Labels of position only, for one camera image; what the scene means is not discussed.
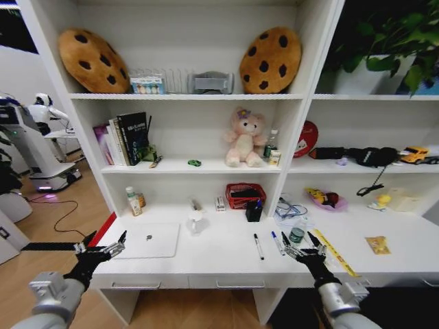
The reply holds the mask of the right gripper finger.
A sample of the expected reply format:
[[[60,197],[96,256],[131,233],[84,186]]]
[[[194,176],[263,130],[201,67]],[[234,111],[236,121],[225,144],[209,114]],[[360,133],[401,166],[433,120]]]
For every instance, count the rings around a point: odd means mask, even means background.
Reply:
[[[292,257],[292,258],[297,258],[298,256],[301,257],[302,256],[302,252],[295,248],[289,241],[288,237],[285,235],[284,232],[281,232],[281,236],[282,236],[282,241],[284,244],[284,251],[285,253]]]
[[[312,233],[310,233],[310,231],[308,231],[307,234],[308,234],[310,241],[313,243],[314,247],[317,249],[317,254],[319,254],[321,256],[325,256],[327,247],[325,245],[321,244],[320,240],[316,236],[314,236]]]

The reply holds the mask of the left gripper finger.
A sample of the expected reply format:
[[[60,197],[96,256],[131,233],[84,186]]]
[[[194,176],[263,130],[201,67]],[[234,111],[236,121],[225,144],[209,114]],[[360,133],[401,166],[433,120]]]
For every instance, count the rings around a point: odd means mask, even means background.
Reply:
[[[94,239],[97,234],[97,230],[87,235],[81,242],[74,245],[75,254],[90,254],[96,252],[95,247],[90,247],[89,243]]]
[[[114,258],[115,256],[122,253],[122,251],[125,249],[126,234],[127,231],[125,230],[119,237],[118,241],[102,249],[102,253],[107,255],[109,259]]]

